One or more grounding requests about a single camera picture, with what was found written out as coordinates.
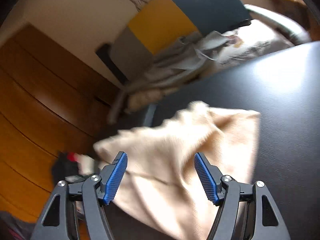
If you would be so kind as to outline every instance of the table surface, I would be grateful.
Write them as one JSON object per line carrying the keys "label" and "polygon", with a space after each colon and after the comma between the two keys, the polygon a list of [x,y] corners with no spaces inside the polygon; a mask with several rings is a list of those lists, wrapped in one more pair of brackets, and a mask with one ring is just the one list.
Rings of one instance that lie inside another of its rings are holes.
{"label": "table surface", "polygon": [[320,235],[320,42],[259,57],[160,101],[152,126],[191,101],[261,113],[253,181],[263,180],[292,239]]}

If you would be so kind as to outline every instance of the red object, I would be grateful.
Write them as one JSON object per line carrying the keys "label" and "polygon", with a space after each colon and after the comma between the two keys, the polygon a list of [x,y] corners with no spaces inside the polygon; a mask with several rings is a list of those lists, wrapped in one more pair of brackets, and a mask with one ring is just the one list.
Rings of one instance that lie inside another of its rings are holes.
{"label": "red object", "polygon": [[10,234],[14,237],[16,240],[24,240],[19,234],[17,234],[15,231],[13,231],[11,228],[8,228]]}
{"label": "red object", "polygon": [[75,158],[75,154],[76,153],[68,153],[67,154],[67,159],[71,162],[76,162],[76,158]]}

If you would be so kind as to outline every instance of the gray fabric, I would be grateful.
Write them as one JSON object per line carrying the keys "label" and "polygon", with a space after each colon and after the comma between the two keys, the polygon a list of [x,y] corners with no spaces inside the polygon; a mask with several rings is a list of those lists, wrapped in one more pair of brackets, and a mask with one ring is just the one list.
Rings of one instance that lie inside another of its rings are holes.
{"label": "gray fabric", "polygon": [[208,60],[217,59],[219,50],[229,40],[216,31],[203,39],[201,37],[199,32],[194,32],[178,38],[154,56],[150,68],[127,85],[126,91],[133,93],[150,88],[178,86],[194,78],[206,67]]}
{"label": "gray fabric", "polygon": [[152,53],[128,27],[112,45],[109,56],[129,81],[141,75],[152,64],[153,59]]}

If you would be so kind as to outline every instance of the beige cloth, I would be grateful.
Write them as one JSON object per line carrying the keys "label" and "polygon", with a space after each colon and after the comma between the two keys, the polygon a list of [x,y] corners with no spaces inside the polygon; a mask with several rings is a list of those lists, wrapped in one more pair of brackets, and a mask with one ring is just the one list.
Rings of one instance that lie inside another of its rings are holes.
{"label": "beige cloth", "polygon": [[175,239],[206,239],[217,207],[194,168],[203,152],[212,165],[249,183],[255,163],[260,114],[190,103],[161,126],[121,130],[94,144],[106,162],[119,151],[128,167],[114,202],[129,215]]}

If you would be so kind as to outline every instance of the crumpled cloth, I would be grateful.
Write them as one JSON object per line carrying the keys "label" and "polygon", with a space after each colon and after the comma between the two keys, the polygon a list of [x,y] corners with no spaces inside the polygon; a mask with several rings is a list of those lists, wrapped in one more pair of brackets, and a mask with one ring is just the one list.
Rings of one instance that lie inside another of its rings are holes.
{"label": "crumpled cloth", "polygon": [[120,130],[95,143],[95,151],[108,163],[119,151],[128,155],[114,203],[175,239],[205,240],[218,207],[205,195],[194,155],[203,152],[223,174],[250,183],[259,116],[255,111],[192,102],[159,127]]}
{"label": "crumpled cloth", "polygon": [[228,37],[217,31],[204,38],[199,32],[180,37],[157,53],[150,68],[127,84],[125,91],[134,93],[139,90],[182,85],[201,73],[206,68],[207,61],[217,60],[219,51],[228,41]]}

